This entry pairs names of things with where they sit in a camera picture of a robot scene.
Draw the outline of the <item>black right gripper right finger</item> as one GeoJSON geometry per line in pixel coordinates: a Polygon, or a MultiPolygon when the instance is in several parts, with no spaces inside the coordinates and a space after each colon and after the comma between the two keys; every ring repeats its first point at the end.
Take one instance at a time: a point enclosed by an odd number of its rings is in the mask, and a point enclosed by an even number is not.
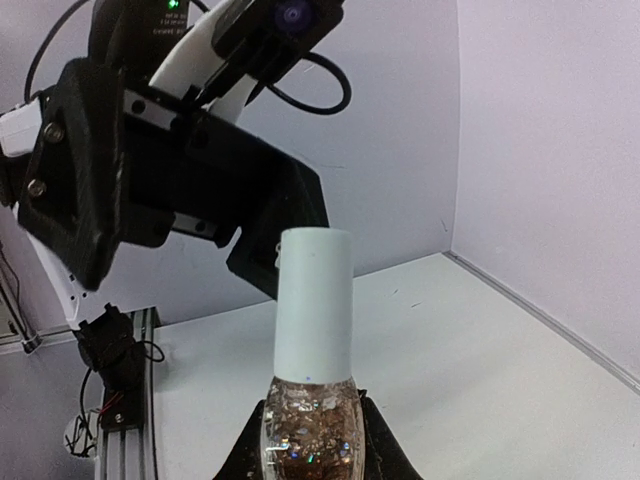
{"type": "Polygon", "coordinates": [[[365,432],[365,480],[422,480],[366,390],[358,391],[365,432]]]}

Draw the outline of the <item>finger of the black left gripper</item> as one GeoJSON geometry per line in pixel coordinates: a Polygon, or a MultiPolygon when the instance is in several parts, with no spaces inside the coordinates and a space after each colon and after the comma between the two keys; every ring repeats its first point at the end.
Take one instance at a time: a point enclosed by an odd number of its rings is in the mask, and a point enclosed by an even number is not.
{"type": "Polygon", "coordinates": [[[249,217],[226,264],[240,279],[271,299],[277,297],[282,233],[293,228],[329,226],[319,175],[299,160],[287,157],[267,168],[249,217]]]}

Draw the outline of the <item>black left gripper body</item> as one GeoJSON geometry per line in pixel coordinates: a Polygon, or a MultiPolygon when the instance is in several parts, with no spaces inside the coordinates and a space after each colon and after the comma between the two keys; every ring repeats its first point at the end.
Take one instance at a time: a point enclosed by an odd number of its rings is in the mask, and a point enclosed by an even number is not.
{"type": "Polygon", "coordinates": [[[19,225],[87,289],[124,243],[177,231],[227,246],[240,225],[235,124],[149,86],[195,22],[185,1],[98,1],[88,51],[43,99],[19,225]]]}

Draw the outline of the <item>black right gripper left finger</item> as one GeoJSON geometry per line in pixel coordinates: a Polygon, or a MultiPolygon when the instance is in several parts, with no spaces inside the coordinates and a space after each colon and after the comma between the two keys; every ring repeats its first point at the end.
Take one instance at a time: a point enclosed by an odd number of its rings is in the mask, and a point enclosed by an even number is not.
{"type": "Polygon", "coordinates": [[[260,400],[214,480],[262,480],[261,426],[264,400],[260,400]]]}

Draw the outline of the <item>glitter nail polish bottle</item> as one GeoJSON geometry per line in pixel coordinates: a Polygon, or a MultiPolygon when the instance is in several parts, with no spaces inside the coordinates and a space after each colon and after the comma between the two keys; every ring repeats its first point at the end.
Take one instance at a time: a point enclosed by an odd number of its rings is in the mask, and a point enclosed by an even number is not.
{"type": "Polygon", "coordinates": [[[364,478],[365,427],[355,381],[273,378],[263,406],[260,454],[265,479],[364,478]]]}

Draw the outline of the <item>white nail polish cap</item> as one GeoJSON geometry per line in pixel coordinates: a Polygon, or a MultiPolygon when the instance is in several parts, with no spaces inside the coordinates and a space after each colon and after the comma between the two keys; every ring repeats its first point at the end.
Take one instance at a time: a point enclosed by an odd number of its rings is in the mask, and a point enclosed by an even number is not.
{"type": "Polygon", "coordinates": [[[353,275],[348,232],[305,227],[282,233],[276,378],[323,385],[352,377],[353,275]]]}

